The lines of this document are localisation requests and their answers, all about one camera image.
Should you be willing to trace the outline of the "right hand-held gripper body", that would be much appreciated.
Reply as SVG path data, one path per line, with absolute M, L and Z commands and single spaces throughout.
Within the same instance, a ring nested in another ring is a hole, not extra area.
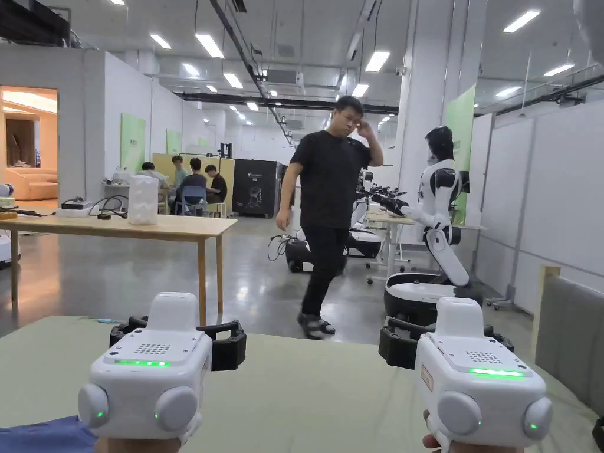
M 433 331 L 420 336 L 417 388 L 430 433 L 451 442 L 526 448 L 543 441 L 552 421 L 546 383 L 496 339 L 484 334 L 481 306 L 444 297 Z

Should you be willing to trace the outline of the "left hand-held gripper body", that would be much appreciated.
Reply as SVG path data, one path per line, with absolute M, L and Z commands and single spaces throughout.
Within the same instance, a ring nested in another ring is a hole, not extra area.
M 212 341 L 198 329 L 191 293 L 153 299 L 137 327 L 91 366 L 78 394 L 78 415 L 98 437 L 185 442 L 201 424 Z

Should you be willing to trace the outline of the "person's right hand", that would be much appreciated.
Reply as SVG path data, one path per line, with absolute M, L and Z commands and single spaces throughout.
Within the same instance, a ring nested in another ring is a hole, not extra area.
M 425 448 L 434 450 L 434 452 L 443 452 L 438 440 L 432 434 L 425 435 L 422 443 Z M 451 442 L 448 452 L 524 452 L 524 449 Z

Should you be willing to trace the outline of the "person's left hand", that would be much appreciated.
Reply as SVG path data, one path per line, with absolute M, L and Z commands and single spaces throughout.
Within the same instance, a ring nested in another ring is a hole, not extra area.
M 175 439 L 117 439 L 99 438 L 94 446 L 94 452 L 101 453 L 163 453 L 179 452 L 181 441 Z

